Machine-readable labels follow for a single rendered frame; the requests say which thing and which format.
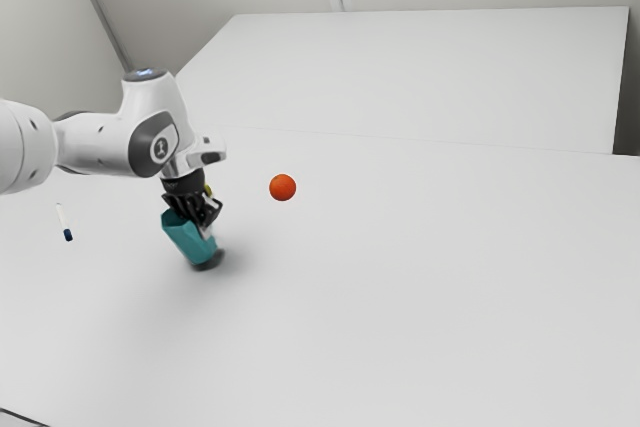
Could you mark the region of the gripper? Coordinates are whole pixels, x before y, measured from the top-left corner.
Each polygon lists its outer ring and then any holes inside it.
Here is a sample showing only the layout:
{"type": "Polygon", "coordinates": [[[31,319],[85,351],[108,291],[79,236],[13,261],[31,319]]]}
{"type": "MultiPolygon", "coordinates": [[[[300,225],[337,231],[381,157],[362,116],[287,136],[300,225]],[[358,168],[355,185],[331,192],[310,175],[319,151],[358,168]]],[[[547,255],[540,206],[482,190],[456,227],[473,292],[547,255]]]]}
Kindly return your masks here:
{"type": "Polygon", "coordinates": [[[213,197],[206,183],[203,170],[194,170],[179,178],[162,179],[165,193],[162,198],[182,219],[199,226],[201,237],[206,240],[213,236],[213,222],[219,216],[223,203],[213,197]]]}

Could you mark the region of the teal faceted mug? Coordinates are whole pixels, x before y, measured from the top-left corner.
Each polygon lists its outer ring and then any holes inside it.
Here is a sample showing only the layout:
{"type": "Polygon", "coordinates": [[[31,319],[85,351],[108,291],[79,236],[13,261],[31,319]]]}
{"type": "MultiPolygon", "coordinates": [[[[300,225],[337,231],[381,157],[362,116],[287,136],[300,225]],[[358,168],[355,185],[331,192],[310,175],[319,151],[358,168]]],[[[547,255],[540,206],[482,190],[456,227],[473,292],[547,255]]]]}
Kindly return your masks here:
{"type": "Polygon", "coordinates": [[[204,240],[193,221],[180,217],[172,209],[162,213],[161,227],[194,271],[214,269],[225,257],[214,236],[204,240]]]}

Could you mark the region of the white marker with blue cap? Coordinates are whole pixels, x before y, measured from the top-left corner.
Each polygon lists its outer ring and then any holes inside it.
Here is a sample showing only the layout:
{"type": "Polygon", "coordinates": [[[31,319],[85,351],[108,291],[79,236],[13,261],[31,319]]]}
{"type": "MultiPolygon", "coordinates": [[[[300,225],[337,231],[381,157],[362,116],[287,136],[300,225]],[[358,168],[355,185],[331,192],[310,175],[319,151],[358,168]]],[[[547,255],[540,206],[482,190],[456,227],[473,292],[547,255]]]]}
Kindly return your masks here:
{"type": "Polygon", "coordinates": [[[67,220],[66,214],[64,212],[64,208],[60,203],[56,204],[56,212],[58,215],[58,219],[62,228],[63,236],[67,242],[72,242],[74,240],[71,228],[69,226],[69,222],[67,220]]]}

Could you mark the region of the orange ball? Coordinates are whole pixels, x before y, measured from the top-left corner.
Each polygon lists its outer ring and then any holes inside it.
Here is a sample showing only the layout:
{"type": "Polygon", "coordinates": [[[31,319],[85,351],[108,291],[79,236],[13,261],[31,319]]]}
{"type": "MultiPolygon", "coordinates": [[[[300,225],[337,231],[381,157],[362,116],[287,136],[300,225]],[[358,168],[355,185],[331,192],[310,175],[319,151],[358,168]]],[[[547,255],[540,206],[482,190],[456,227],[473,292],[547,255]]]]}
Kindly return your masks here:
{"type": "Polygon", "coordinates": [[[290,200],[297,191],[295,180],[285,173],[275,175],[269,183],[269,193],[277,201],[284,202],[290,200]]]}

